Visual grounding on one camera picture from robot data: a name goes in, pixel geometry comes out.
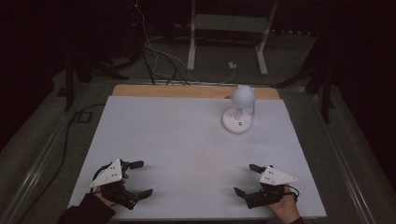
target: power outlet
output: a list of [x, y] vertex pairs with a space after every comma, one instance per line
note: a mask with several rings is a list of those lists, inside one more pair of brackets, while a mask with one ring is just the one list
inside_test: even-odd
[[231, 69], [236, 68], [236, 63], [229, 62], [228, 65], [230, 66]]

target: robotic hand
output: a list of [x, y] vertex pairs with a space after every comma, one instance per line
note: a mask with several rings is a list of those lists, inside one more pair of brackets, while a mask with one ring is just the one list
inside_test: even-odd
[[130, 210], [134, 209], [137, 202], [151, 196], [153, 189], [139, 192], [137, 195], [133, 194], [123, 186], [122, 177], [128, 168], [137, 169], [143, 167], [143, 165], [143, 161], [128, 162], [116, 160], [109, 165], [101, 167], [93, 176], [91, 192], [92, 188], [100, 186], [104, 198], [125, 206]]
[[300, 194], [297, 189], [293, 188], [297, 191], [297, 194], [294, 192], [284, 192], [285, 184], [297, 181], [296, 177], [280, 172], [274, 169], [272, 166], [265, 168], [255, 164], [250, 164], [249, 168], [251, 171], [262, 174], [260, 179], [262, 188], [258, 192], [250, 194], [246, 194], [239, 188], [233, 188], [236, 195], [245, 199], [248, 208], [278, 203], [282, 199], [283, 195], [286, 194], [294, 194], [295, 200], [297, 202], [297, 197]]

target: lamp base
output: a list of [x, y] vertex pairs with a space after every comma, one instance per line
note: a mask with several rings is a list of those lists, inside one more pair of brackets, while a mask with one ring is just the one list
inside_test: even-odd
[[251, 126], [251, 116], [242, 111], [242, 116], [239, 120], [235, 119], [236, 108], [227, 110], [222, 118], [224, 128], [230, 133], [245, 133]]

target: dark background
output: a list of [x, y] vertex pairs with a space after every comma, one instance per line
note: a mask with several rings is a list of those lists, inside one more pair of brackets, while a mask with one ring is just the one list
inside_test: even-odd
[[[190, 22], [191, 2], [141, 1], [147, 22], [169, 37], [174, 24]], [[199, 0], [197, 9], [236, 15], [268, 13], [265, 1]], [[396, 4], [386, 0], [277, 1], [273, 29], [318, 35], [304, 70], [332, 69], [340, 88], [390, 183], [396, 186]], [[52, 91], [64, 70], [64, 46], [73, 40], [93, 57], [128, 54], [125, 8], [134, 1], [20, 0], [0, 6], [0, 148]]]

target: wooden table edge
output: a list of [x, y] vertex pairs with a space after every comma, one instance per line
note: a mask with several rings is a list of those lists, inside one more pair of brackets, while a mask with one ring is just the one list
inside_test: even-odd
[[[231, 96], [234, 86], [165, 86], [165, 85], [117, 85], [113, 96], [225, 98]], [[280, 99], [273, 88], [255, 88], [257, 99]]]

